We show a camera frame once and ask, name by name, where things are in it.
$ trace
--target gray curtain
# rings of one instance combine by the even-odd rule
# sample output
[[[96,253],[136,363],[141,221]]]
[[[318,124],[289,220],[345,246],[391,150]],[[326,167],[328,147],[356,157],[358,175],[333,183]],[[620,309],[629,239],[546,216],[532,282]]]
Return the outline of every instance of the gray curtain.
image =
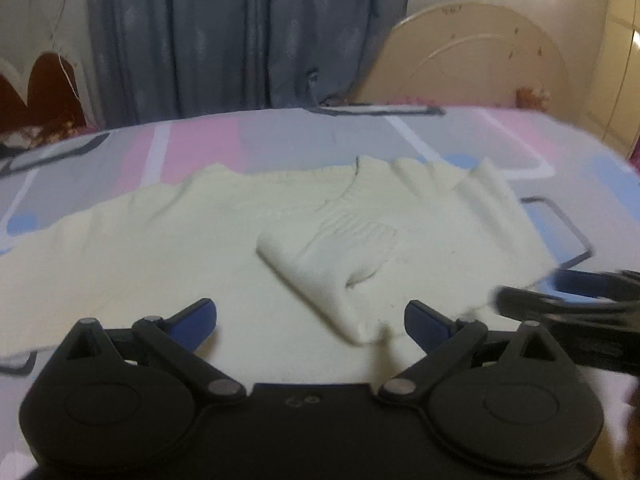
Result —
[[[88,0],[106,126],[339,101],[406,0]]]

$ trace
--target blue-gray curtain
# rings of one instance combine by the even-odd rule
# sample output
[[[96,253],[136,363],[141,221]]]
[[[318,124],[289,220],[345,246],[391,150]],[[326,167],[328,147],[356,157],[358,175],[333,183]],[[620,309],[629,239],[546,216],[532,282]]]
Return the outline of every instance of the blue-gray curtain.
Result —
[[[106,126],[343,99],[406,0],[88,0]]]

